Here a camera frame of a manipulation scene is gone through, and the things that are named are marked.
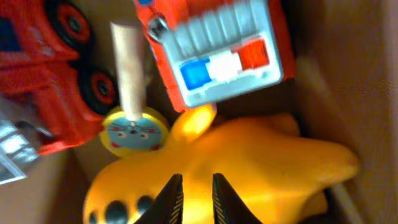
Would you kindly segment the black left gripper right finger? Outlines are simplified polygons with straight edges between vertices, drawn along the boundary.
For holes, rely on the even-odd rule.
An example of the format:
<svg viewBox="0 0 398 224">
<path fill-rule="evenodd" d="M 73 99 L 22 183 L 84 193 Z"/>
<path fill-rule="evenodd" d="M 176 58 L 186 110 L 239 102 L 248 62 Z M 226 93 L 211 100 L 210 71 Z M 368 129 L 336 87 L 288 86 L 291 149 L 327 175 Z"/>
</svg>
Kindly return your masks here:
<svg viewBox="0 0 398 224">
<path fill-rule="evenodd" d="M 221 173 L 213 174 L 213 215 L 216 224 L 260 224 Z"/>
</svg>

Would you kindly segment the red toy fire truck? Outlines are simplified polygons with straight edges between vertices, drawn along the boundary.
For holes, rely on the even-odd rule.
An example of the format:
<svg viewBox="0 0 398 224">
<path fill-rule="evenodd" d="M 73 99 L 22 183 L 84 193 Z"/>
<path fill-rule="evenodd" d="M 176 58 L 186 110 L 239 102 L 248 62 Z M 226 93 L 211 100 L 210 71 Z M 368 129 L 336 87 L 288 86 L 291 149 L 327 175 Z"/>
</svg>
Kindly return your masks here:
<svg viewBox="0 0 398 224">
<path fill-rule="evenodd" d="M 134 0 L 175 111 L 295 76 L 281 0 Z"/>
</svg>

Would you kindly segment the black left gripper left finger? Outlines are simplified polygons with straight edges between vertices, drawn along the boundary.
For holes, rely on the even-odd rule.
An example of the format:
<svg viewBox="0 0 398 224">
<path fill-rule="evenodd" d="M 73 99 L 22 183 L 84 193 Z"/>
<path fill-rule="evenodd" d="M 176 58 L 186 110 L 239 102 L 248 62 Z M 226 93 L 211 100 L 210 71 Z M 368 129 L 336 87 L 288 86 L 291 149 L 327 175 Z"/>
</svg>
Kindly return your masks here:
<svg viewBox="0 0 398 224">
<path fill-rule="evenodd" d="M 135 224 L 182 224 L 183 178 L 174 174 Z"/>
</svg>

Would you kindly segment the pink cardboard box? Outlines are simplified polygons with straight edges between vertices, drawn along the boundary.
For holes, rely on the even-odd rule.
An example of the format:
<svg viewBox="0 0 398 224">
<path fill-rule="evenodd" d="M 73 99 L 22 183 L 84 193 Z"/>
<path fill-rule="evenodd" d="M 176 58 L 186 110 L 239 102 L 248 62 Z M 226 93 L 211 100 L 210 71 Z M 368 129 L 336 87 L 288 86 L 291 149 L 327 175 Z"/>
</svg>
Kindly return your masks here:
<svg viewBox="0 0 398 224">
<path fill-rule="evenodd" d="M 222 118 L 295 113 L 305 134 L 358 153 L 359 174 L 337 190 L 322 223 L 349 214 L 397 222 L 397 2 L 285 1 L 295 79 L 224 101 Z M 2 223 L 80 223 L 89 183 L 115 156 L 98 139 L 41 158 L 26 179 L 1 186 Z"/>
</svg>

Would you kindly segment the red toy truck grey front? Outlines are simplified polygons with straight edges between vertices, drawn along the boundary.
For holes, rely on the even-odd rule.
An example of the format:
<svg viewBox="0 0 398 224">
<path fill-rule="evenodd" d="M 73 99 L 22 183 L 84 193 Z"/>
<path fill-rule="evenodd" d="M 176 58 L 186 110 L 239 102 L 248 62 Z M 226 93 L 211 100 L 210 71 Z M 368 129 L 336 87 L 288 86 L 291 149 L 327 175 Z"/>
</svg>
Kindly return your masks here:
<svg viewBox="0 0 398 224">
<path fill-rule="evenodd" d="M 118 89 L 91 64 L 93 41 L 88 19 L 70 1 L 1 1 L 2 184 L 102 131 Z"/>
</svg>

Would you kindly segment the wooden rattle drum toy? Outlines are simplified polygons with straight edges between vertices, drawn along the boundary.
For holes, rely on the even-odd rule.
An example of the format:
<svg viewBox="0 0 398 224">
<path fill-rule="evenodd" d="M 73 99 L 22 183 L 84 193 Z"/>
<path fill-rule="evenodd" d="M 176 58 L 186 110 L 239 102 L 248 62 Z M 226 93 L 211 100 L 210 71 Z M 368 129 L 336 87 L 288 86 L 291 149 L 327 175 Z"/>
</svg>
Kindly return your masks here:
<svg viewBox="0 0 398 224">
<path fill-rule="evenodd" d="M 133 21 L 110 23 L 120 106 L 103 120 L 99 139 L 118 157 L 159 150 L 169 135 L 169 124 L 147 106 L 150 76 L 144 66 L 145 40 Z"/>
</svg>

